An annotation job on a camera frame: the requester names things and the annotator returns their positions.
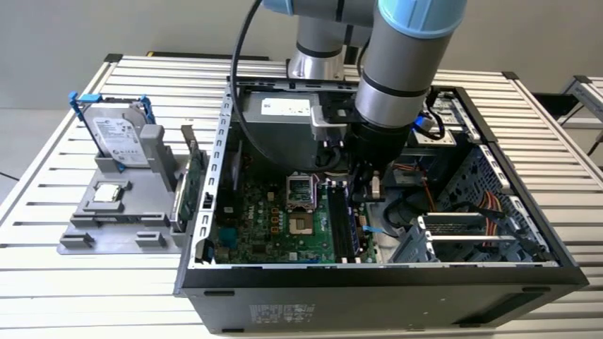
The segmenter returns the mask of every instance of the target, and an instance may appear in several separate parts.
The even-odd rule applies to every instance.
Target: slotted aluminum surface
[[[213,140],[229,61],[125,56],[104,64],[86,88],[150,97],[174,152],[192,124],[201,149]],[[241,76],[284,77],[280,62],[241,61]],[[357,80],[353,68],[349,81]],[[600,172],[584,159],[523,85],[496,72],[440,71],[436,85],[462,86],[533,193],[591,285],[500,328],[464,329],[470,338],[603,338],[603,211]],[[1,338],[182,338],[209,336],[188,300],[170,296],[178,255],[60,256],[54,246],[94,162],[94,145],[69,112],[0,207]],[[445,338],[449,331],[361,333]],[[349,333],[316,337],[349,338]],[[278,334],[272,338],[306,338]]]

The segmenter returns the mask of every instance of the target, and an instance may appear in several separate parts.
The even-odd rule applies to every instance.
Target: blue connector
[[[362,226],[361,230],[365,232],[372,232],[372,233],[385,233],[380,228],[376,227],[370,227],[370,226]]]
[[[102,101],[102,95],[101,94],[81,94],[78,101],[85,104],[96,104],[97,102]]]

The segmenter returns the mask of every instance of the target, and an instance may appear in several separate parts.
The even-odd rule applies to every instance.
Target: gray floor
[[[0,109],[0,172],[21,177],[65,114],[66,109]],[[0,176],[0,202],[14,184]]]

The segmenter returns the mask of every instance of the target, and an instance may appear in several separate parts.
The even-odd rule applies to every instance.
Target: wire bundle
[[[422,188],[425,189],[425,196],[426,196],[426,200],[428,200],[428,207],[429,207],[429,212],[434,212],[434,203],[433,203],[433,198],[430,197],[430,192],[429,192],[429,186],[426,183],[426,172],[424,169],[420,169],[418,165],[410,166],[410,165],[404,165],[404,164],[393,164],[393,168],[396,168],[397,170],[401,171],[413,171],[413,172],[421,172],[422,173],[422,178],[421,178],[421,182],[422,182]]]
[[[478,203],[480,208],[485,208],[488,210],[494,210],[501,212],[501,204],[498,198],[493,195],[490,191],[482,192],[481,203]],[[485,235],[496,235],[496,223],[490,221],[489,218],[485,218]],[[484,243],[482,246],[490,246],[490,243]]]

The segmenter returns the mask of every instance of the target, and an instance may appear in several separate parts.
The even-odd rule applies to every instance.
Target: black cable
[[[414,129],[414,131],[418,132],[418,134],[421,134],[425,138],[429,138],[430,140],[441,140],[445,137],[445,130],[444,130],[444,122],[441,121],[441,118],[437,114],[434,114],[430,109],[429,109],[429,113],[434,119],[434,121],[437,122],[437,135],[430,134],[428,131],[425,131],[424,129],[421,129],[421,127],[416,124],[412,123],[412,128]]]
[[[573,117],[573,115],[576,115],[577,111],[579,111],[581,108],[584,108],[584,105],[580,105],[580,106],[577,107],[577,109],[567,116],[565,120],[563,120],[563,122],[559,124],[559,126],[563,126],[563,125],[567,123],[567,121]]]
[[[229,69],[229,92],[232,96],[232,109],[234,111],[234,114],[238,118],[238,125],[241,126],[242,133],[245,134],[245,137],[249,141],[249,143],[253,145],[254,149],[260,152],[260,154],[270,161],[276,166],[282,167],[285,170],[290,172],[304,172],[304,173],[322,173],[333,168],[337,167],[338,161],[341,160],[341,151],[338,148],[332,148],[332,152],[334,154],[332,158],[332,163],[326,164],[326,166],[322,167],[308,167],[308,168],[294,168],[293,166],[289,166],[288,164],[284,164],[277,158],[269,154],[265,149],[262,149],[258,145],[258,142],[254,140],[254,137],[252,133],[248,130],[246,120],[242,116],[242,111],[238,106],[238,98],[236,94],[236,70],[238,68],[238,58],[241,54],[241,48],[242,48],[242,42],[245,41],[246,31],[248,27],[252,24],[254,12],[257,12],[257,8],[261,4],[261,0],[254,0],[252,7],[248,10],[245,21],[242,22],[241,30],[238,32],[238,36],[236,38],[236,45],[234,45],[234,52],[232,53],[232,61],[230,61],[230,69]]]
[[[589,149],[588,152],[585,153],[588,157],[589,157],[589,156],[592,155],[592,153],[595,152],[597,146],[599,146],[599,142],[596,141],[596,142],[592,144],[591,149]]]
[[[361,59],[364,57],[364,52],[366,51],[369,43],[370,43],[370,38],[368,38],[366,42],[364,43],[364,46],[361,47],[360,54],[357,55],[357,59],[356,59],[356,71],[357,71],[358,78],[361,77],[361,68],[360,68]]]
[[[390,210],[402,202],[402,196],[398,196],[390,203],[389,205],[385,206],[385,208],[382,209],[382,233],[385,235],[388,235],[392,238],[397,238],[397,232],[396,232],[396,228],[404,227],[404,225],[397,225],[390,219],[389,219],[389,212]]]
[[[0,175],[4,176],[4,177],[6,177],[6,178],[9,178],[9,179],[13,179],[14,181],[18,181],[18,180],[20,180],[17,177],[13,177],[12,175],[5,174],[4,172],[0,172]]]

